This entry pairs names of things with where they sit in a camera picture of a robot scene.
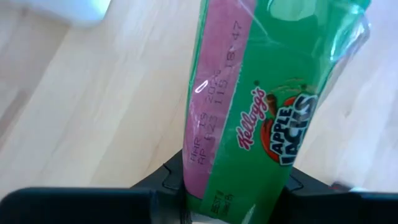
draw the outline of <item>pink stripe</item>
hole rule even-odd
[[[184,182],[203,198],[228,115],[256,0],[210,0],[183,143]]]

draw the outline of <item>white object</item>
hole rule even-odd
[[[49,12],[72,24],[90,26],[102,21],[111,0],[11,0]]]

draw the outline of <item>plastic wrapper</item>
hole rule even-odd
[[[317,105],[369,36],[369,4],[202,1],[183,142],[193,211],[266,223]]]

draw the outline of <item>black object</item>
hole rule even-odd
[[[29,188],[0,202],[0,224],[191,223],[181,152],[132,189]],[[269,223],[396,223],[397,194],[331,188],[293,169]]]

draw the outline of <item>wooden floor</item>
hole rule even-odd
[[[117,0],[89,29],[0,3],[0,197],[128,187],[176,153],[199,2]],[[397,6],[374,1],[307,134],[295,165],[324,182],[398,192]]]

